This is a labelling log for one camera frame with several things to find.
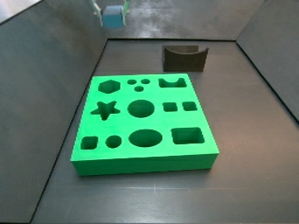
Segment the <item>silver green gripper finger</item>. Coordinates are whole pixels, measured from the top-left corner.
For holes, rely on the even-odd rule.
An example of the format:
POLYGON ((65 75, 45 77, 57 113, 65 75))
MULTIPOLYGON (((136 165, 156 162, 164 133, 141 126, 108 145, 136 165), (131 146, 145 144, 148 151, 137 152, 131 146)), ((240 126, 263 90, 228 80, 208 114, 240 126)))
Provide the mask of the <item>silver green gripper finger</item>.
POLYGON ((129 0, 124 0, 124 5, 123 5, 123 12, 124 12, 124 14, 128 13, 128 7, 129 7, 129 0))

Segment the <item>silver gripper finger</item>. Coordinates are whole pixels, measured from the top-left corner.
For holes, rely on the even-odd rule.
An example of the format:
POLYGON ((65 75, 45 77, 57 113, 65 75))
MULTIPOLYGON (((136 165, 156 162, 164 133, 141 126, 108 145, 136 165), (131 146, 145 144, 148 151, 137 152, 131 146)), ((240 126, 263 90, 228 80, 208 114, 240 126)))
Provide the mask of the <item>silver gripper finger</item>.
POLYGON ((89 0, 91 6, 93 9, 93 14, 100 18, 101 17, 101 8, 99 7, 97 0, 89 0))

